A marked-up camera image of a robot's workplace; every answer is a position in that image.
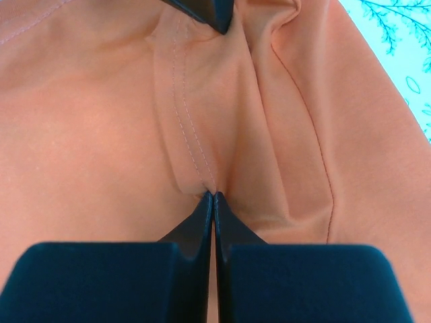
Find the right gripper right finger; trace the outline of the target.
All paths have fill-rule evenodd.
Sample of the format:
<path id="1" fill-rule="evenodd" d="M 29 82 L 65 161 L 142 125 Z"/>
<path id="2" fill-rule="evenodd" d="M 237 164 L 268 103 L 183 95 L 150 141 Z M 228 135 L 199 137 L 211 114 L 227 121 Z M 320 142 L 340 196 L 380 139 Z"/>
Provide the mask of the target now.
<path id="1" fill-rule="evenodd" d="M 221 322 L 411 322 L 390 262 L 367 245 L 268 244 L 213 198 Z"/>

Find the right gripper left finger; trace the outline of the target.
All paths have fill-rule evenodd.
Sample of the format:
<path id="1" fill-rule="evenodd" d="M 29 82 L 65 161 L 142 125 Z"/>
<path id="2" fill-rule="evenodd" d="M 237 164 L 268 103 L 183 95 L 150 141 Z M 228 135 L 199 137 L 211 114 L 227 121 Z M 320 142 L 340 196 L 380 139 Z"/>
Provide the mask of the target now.
<path id="1" fill-rule="evenodd" d="M 213 197 L 157 242 L 43 242 L 6 283 L 8 322 L 204 322 Z"/>

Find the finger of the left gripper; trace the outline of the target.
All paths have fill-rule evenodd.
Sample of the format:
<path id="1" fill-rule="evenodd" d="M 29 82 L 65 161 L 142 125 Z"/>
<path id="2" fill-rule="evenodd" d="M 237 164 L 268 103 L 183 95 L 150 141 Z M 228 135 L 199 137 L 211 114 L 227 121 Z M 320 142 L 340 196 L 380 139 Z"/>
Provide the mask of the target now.
<path id="1" fill-rule="evenodd" d="M 225 35 L 233 17 L 234 0 L 163 0 L 194 20 Z"/>

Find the orange t-shirt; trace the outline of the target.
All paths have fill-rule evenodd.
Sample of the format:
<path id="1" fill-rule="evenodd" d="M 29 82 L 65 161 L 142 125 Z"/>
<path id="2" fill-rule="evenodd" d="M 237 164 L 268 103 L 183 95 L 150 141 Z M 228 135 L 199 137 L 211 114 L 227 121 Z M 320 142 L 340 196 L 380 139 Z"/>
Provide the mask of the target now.
<path id="1" fill-rule="evenodd" d="M 382 250 L 430 321 L 430 144 L 338 1 L 1 2 L 1 281 L 44 241 L 157 240 L 206 192 L 271 243 Z"/>

